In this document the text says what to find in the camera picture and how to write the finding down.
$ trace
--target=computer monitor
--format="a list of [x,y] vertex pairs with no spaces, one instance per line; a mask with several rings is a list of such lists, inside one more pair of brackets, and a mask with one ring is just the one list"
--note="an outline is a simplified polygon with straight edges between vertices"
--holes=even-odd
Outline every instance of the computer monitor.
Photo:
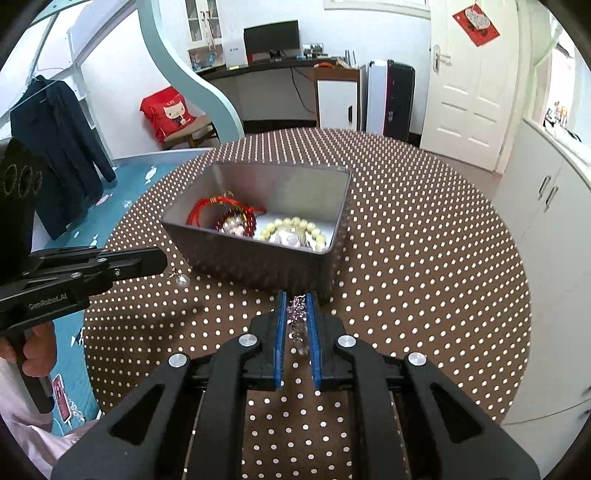
[[246,53],[266,53],[300,49],[300,29],[297,20],[257,25],[244,29]]

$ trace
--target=glass cabinet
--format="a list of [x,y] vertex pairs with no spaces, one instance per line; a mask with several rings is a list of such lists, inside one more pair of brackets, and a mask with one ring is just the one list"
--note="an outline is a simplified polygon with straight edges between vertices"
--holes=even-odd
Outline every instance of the glass cabinet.
[[189,23],[190,48],[221,44],[222,30],[216,0],[184,0]]

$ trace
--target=teal curved frame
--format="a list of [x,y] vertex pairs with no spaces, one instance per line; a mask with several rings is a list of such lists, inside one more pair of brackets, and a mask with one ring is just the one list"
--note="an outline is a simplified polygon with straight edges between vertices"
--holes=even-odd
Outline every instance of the teal curved frame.
[[195,74],[167,40],[159,0],[137,0],[136,5],[146,48],[170,85],[209,116],[216,127],[220,143],[243,138],[242,122],[230,100],[219,89]]

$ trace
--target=round table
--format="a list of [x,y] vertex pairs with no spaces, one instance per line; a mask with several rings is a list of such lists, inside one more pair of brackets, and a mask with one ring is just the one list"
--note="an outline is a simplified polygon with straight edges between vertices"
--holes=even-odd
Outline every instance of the round table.
[[[530,344],[527,280],[507,228],[477,188],[434,155],[377,135],[319,129],[216,148],[163,178],[120,221],[107,248],[156,245],[169,269],[191,282],[182,289],[167,275],[118,281],[92,300],[85,354],[103,411],[172,352],[212,353],[274,307],[272,293],[191,271],[158,221],[214,161],[351,169],[346,256],[325,311],[385,355],[425,353],[494,420],[503,419]],[[281,390],[249,393],[242,476],[349,477],[346,394],[315,391],[309,359],[289,344],[284,365]]]

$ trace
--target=cream bead bracelet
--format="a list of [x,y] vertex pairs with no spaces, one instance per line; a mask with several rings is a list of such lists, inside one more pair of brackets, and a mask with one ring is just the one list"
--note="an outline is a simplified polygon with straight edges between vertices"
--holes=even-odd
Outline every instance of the cream bead bracelet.
[[299,217],[284,218],[283,220],[277,218],[273,223],[268,223],[264,230],[261,232],[261,239],[265,242],[268,242],[271,239],[271,235],[276,233],[277,230],[281,229],[282,227],[291,227],[292,229],[297,229],[293,230],[293,233],[297,233],[299,231],[303,234],[309,234],[312,237],[312,240],[315,241],[314,250],[320,252],[326,249],[326,237],[322,235],[322,231],[316,226],[314,222],[309,222],[308,220]]

